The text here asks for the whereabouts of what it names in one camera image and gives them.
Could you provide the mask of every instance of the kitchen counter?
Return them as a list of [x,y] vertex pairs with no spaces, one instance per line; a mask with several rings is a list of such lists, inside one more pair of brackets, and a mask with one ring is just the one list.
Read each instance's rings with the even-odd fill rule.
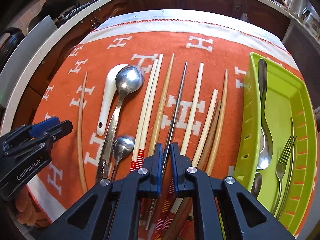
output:
[[[76,24],[81,22],[85,17],[91,14],[93,11],[99,9],[101,6],[111,2],[112,0],[96,0],[90,3],[88,6],[83,8],[79,11],[76,15],[72,16],[69,20],[67,20],[63,25],[61,25],[55,32],[50,35],[50,37],[39,47],[36,53],[32,56],[31,60],[28,62],[27,66],[25,67],[24,71],[22,72],[20,78],[16,82],[16,85],[11,93],[10,99],[8,104],[4,106],[6,111],[4,113],[1,125],[1,135],[10,131],[12,127],[12,122],[20,102],[21,96],[26,89],[28,82],[30,81],[32,75],[34,74],[35,70],[44,60],[44,57],[49,53],[49,51],[53,48],[53,46],[69,31],[73,28]],[[280,12],[281,14],[285,15],[291,21],[299,23],[299,21],[288,13],[285,9],[281,8],[280,6],[276,5],[275,3],[269,0],[256,0],[259,1],[268,7],[273,8],[274,10]]]

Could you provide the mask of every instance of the metal fork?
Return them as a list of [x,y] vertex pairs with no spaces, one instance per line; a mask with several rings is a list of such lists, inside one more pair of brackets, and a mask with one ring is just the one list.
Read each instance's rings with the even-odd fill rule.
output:
[[287,143],[285,144],[284,149],[280,155],[280,158],[278,160],[278,164],[276,166],[276,176],[278,177],[278,180],[279,180],[279,192],[278,192],[276,204],[273,207],[273,211],[272,211],[273,215],[276,213],[277,207],[279,205],[281,192],[282,192],[282,179],[283,179],[283,176],[285,173],[285,168],[287,167],[289,156],[292,151],[292,147],[294,145],[296,138],[297,138],[296,136],[294,137],[292,135],[289,137],[289,139],[288,139]]

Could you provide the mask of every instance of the silver bolt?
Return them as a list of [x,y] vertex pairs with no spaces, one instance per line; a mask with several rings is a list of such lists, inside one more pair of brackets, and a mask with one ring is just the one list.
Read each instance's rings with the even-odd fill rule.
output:
[[109,179],[100,180],[100,185],[101,186],[108,186],[109,184],[110,184],[110,180]]
[[226,177],[226,183],[228,184],[234,184],[236,180],[233,177]]
[[189,173],[196,173],[196,172],[197,172],[197,168],[191,166],[191,167],[187,168],[187,171],[188,171]]
[[148,170],[146,168],[140,168],[138,169],[138,173],[141,174],[141,175],[144,175],[148,172]]

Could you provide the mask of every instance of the table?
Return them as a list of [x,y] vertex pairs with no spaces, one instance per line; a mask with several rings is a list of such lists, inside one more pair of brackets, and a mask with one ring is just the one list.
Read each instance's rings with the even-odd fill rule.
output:
[[[302,78],[292,56],[276,36],[249,23],[222,15],[187,10],[137,12],[111,18],[91,32],[62,64],[47,88],[34,118],[34,122],[40,122],[55,115],[61,121],[72,121],[74,125],[70,135],[55,143],[51,153],[52,163],[28,183],[34,201],[48,220],[56,220],[82,196],[77,164],[76,129],[81,84],[86,71],[88,78],[84,98],[82,142],[85,176],[89,188],[95,182],[104,138],[96,134],[96,127],[108,71],[115,65],[125,63],[139,65],[146,73],[143,87],[126,98],[117,129],[117,135],[131,134],[135,137],[149,73],[153,61],[160,53],[164,54],[164,59],[148,129],[146,153],[172,53],[175,53],[175,59],[159,136],[162,144],[167,137],[182,70],[187,61],[186,83],[173,138],[173,141],[177,141],[181,146],[198,67],[200,62],[204,63],[196,117],[187,149],[187,156],[190,158],[196,150],[213,89],[218,89],[218,99],[221,98],[224,71],[227,68],[229,82],[226,117],[212,172],[212,176],[223,178],[233,174],[236,164],[242,125],[242,80],[248,68],[250,52],[269,57]],[[110,113],[114,111],[116,101],[114,98]],[[116,179],[124,178],[128,174],[130,163],[131,156],[120,164]],[[156,223],[159,217],[170,180],[171,171],[167,169],[163,196],[158,200],[153,223]],[[149,232],[141,227],[139,237],[149,239],[154,226],[153,224]]]

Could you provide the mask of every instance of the large metal spoon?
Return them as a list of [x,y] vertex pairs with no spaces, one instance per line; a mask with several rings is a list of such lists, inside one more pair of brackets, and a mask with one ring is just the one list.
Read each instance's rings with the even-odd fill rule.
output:
[[111,117],[106,137],[103,142],[101,156],[98,164],[96,182],[108,177],[113,140],[115,138],[123,100],[128,94],[138,90],[142,86],[143,80],[144,72],[139,66],[129,65],[120,70],[116,76],[115,83],[119,93],[119,101]]
[[111,180],[115,179],[119,162],[126,158],[134,147],[134,138],[130,135],[118,136],[113,143],[113,157],[115,166],[113,168]]
[[272,136],[265,116],[267,96],[267,62],[264,59],[259,60],[258,83],[261,101],[261,140],[257,169],[263,170],[269,166],[273,152]]
[[254,176],[252,189],[250,191],[251,195],[253,195],[255,198],[257,198],[260,193],[261,185],[262,185],[262,175],[260,172],[256,172],[256,175]]

